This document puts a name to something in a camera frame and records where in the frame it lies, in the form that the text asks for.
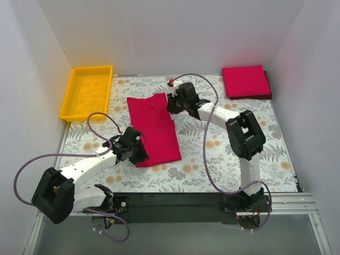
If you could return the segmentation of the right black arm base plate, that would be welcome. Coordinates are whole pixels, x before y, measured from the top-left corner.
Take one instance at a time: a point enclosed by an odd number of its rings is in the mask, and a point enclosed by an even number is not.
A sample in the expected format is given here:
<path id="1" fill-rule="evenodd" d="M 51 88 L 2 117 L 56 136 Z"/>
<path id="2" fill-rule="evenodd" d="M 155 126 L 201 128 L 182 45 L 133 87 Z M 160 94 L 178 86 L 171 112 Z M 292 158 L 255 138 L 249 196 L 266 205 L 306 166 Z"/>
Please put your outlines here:
<path id="1" fill-rule="evenodd" d="M 265 195 L 259 200 L 251 202 L 241 196 L 228 195 L 223 196 L 218 206 L 226 213 L 266 212 L 269 208 L 269 196 Z"/>

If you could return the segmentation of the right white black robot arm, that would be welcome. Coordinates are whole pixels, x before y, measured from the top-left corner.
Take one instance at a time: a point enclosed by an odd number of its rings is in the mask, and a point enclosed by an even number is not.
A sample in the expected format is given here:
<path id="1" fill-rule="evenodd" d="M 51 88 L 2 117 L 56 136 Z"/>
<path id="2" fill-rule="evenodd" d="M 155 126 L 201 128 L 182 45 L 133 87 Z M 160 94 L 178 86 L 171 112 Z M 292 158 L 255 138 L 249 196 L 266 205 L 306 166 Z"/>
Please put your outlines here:
<path id="1" fill-rule="evenodd" d="M 241 113 L 215 106 L 200 99 L 191 82 L 169 80 L 172 92 L 167 94 L 167 111 L 186 111 L 191 117 L 214 124 L 227 131 L 232 151 L 240 162 L 241 185 L 236 192 L 226 192 L 220 206 L 226 212 L 252 211 L 260 206 L 264 189 L 260 183 L 259 158 L 265 135 L 250 110 Z"/>

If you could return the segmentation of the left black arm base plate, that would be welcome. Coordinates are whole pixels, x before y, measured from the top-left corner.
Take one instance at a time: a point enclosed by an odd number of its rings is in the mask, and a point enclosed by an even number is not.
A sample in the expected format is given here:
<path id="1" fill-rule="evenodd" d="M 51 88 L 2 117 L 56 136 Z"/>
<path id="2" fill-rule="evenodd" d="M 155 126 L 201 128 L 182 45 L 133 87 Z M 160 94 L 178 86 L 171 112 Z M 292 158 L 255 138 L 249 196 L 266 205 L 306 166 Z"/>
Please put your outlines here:
<path id="1" fill-rule="evenodd" d="M 86 212 L 89 210 L 95 210 L 104 213 L 118 213 L 124 214 L 129 211 L 130 198 L 126 196 L 118 196 L 118 197 L 107 197 L 104 199 L 101 205 L 87 207 L 82 210 L 82 212 Z"/>

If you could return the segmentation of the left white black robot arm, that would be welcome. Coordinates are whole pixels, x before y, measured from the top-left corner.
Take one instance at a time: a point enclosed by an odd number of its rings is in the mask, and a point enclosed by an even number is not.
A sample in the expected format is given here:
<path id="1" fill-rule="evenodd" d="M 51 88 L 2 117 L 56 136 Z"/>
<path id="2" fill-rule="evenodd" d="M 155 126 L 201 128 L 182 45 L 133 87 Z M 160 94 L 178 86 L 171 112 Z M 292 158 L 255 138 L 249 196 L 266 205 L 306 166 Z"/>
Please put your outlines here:
<path id="1" fill-rule="evenodd" d="M 83 185 L 101 171 L 125 160 L 137 165 L 148 159 L 142 138 L 142 132 L 129 126 L 123 134 L 104 142 L 90 157 L 61 169 L 48 168 L 31 203 L 54 224 L 61 223 L 71 213 L 87 209 L 114 212 L 113 191 L 102 184 L 87 188 Z"/>

